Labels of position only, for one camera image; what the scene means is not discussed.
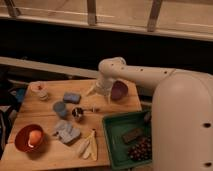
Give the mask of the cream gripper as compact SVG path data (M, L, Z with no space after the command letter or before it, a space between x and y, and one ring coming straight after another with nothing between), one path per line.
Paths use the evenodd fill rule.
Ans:
M112 78L104 78L99 77L95 83L88 91L87 96L94 95L96 93L101 94L103 96L107 96L107 103L111 103L111 89L114 84L115 80Z

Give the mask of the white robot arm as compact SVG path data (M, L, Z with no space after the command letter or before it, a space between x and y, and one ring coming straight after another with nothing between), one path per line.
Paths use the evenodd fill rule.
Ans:
M110 94L117 79L148 90L152 99L154 171L213 171L213 75L102 60L88 93Z

